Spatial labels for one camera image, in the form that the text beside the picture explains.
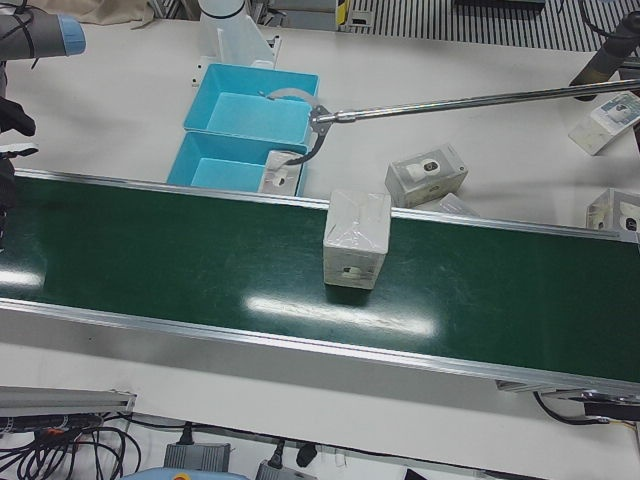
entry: plastic-wrapped box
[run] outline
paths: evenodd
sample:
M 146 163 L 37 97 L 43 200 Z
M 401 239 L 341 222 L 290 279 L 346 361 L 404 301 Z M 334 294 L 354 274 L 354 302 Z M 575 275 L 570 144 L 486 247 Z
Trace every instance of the plastic-wrapped box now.
M 569 132 L 569 138 L 589 155 L 595 155 L 638 121 L 640 98 L 624 92 L 592 111 Z
M 587 209 L 587 228 L 638 232 L 640 195 L 609 188 Z
M 396 207 L 412 208 L 460 188 L 468 170 L 450 144 L 389 164 L 385 185 Z
M 464 215 L 466 217 L 480 216 L 473 208 L 460 200 L 454 193 L 447 193 L 444 198 L 438 202 L 438 210 L 443 213 Z
M 285 165 L 299 157 L 294 152 L 272 150 L 264 166 L 258 192 L 272 195 L 295 196 L 302 190 L 302 165 Z
M 391 197 L 334 190 L 324 231 L 324 282 L 373 289 L 389 249 Z

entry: metal grate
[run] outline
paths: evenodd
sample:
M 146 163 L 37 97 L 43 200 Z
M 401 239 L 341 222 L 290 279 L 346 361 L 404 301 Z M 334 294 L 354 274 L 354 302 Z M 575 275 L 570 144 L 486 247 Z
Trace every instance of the metal grate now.
M 608 31 L 628 12 L 640 10 L 640 0 L 591 0 L 586 5 L 592 21 Z M 583 24 L 573 0 L 548 0 L 540 13 L 456 6 L 454 0 L 352 0 L 354 11 L 371 11 L 372 22 L 347 26 L 352 33 L 578 52 L 597 50 L 603 42 Z

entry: blue tray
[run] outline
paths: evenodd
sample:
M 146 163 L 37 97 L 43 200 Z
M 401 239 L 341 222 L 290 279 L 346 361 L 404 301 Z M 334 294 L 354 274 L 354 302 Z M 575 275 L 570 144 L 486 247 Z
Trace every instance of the blue tray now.
M 187 132 L 167 183 L 256 192 L 271 150 L 306 147 L 211 133 Z
M 213 63 L 184 121 L 187 131 L 308 146 L 311 107 L 296 98 L 268 100 L 280 88 L 316 95 L 318 76 Z

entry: conveyor belt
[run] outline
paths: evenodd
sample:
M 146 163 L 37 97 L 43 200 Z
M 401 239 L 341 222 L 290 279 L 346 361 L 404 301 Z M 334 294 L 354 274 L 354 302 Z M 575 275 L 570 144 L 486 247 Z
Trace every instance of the conveyor belt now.
M 638 0 L 588 0 L 586 5 L 592 21 L 607 31 L 640 10 Z M 373 12 L 371 26 L 346 29 L 353 33 L 577 52 L 595 51 L 604 40 L 583 24 L 574 0 L 547 0 L 541 13 L 455 6 L 454 0 L 352 0 L 351 10 Z
M 367 293 L 322 282 L 322 202 L 102 183 L 18 178 L 0 297 L 640 384 L 634 243 L 394 218 Z

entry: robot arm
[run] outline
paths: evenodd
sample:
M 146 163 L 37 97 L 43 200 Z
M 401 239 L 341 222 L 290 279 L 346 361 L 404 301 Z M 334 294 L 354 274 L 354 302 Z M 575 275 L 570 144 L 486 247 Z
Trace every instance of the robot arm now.
M 4 98 L 7 60 L 77 55 L 84 52 L 85 45 L 82 27 L 68 15 L 50 15 L 26 5 L 0 15 L 0 132 L 14 129 L 32 136 L 36 131 L 35 122 L 22 106 Z M 0 250 L 7 211 L 16 203 L 11 159 L 36 151 L 33 144 L 0 147 Z

